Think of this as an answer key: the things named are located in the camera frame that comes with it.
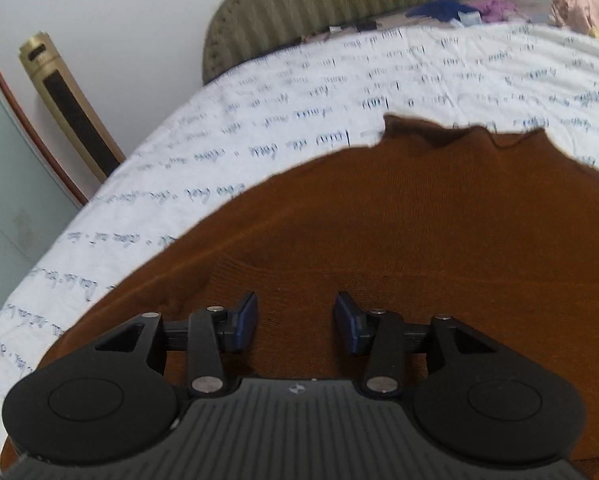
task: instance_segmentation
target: small logo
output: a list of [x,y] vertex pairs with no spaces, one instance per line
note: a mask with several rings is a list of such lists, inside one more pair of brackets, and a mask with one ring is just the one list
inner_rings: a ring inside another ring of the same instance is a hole
[[289,392],[293,395],[301,395],[306,391],[306,388],[299,383],[293,384],[289,388]]

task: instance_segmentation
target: brown knit fabric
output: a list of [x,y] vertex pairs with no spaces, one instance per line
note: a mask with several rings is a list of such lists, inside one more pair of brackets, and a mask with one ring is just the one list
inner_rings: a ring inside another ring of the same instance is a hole
[[[588,422],[573,459],[599,478],[599,173],[543,130],[491,136],[387,116],[376,147],[275,176],[201,222],[43,363],[136,314],[185,319],[247,290],[260,322],[243,359],[263,376],[359,368],[333,328],[339,290],[412,322],[456,316],[577,387]],[[169,356],[166,377],[183,383],[183,355]]]

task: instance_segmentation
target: white bedsheet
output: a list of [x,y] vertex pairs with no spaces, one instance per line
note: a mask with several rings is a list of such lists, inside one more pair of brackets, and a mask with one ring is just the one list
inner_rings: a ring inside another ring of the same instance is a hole
[[0,312],[4,396],[134,269],[231,197],[377,142],[387,110],[499,132],[545,126],[599,169],[599,41],[491,25],[369,32],[248,62],[179,108],[102,186]]

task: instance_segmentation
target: glass door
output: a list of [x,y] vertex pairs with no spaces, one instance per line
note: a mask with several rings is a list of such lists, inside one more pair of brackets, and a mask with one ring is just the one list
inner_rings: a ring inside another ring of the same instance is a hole
[[0,308],[78,211],[25,135],[0,97]]

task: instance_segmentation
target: gold tower fan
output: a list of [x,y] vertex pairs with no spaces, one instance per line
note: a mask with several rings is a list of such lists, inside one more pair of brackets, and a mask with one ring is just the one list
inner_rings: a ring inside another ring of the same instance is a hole
[[124,154],[86,100],[51,38],[40,32],[20,47],[20,61],[44,104],[96,177],[103,182]]

